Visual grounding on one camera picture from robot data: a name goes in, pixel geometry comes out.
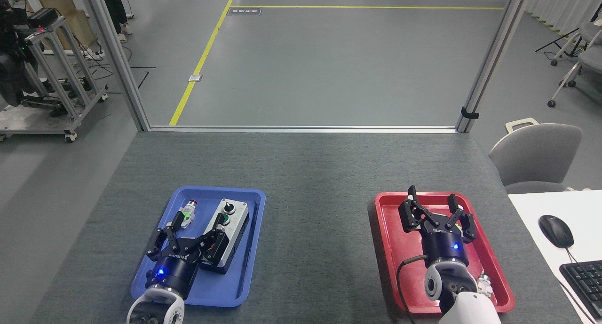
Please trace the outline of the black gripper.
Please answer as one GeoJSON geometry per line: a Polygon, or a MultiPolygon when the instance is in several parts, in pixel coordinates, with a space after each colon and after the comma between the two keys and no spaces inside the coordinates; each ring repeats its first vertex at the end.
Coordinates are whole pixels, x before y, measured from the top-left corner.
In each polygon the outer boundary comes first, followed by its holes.
{"type": "Polygon", "coordinates": [[[229,245],[224,225],[228,215],[217,215],[213,226],[198,241],[191,238],[176,238],[181,222],[170,222],[157,229],[149,240],[146,256],[155,262],[146,272],[145,288],[171,288],[183,300],[189,297],[198,266],[217,268],[229,245]]]}
{"type": "Polygon", "coordinates": [[[466,213],[458,204],[455,194],[449,195],[447,202],[451,217],[447,222],[437,221],[434,214],[419,203],[416,187],[411,185],[408,188],[407,198],[398,207],[404,232],[409,233],[420,226],[421,246],[423,254],[426,255],[424,262],[426,268],[438,261],[451,260],[462,262],[465,266],[469,265],[464,243],[469,244],[476,239],[476,233],[473,230],[475,220],[471,213],[466,213]],[[460,230],[456,226],[457,221],[460,221],[460,230]]]}

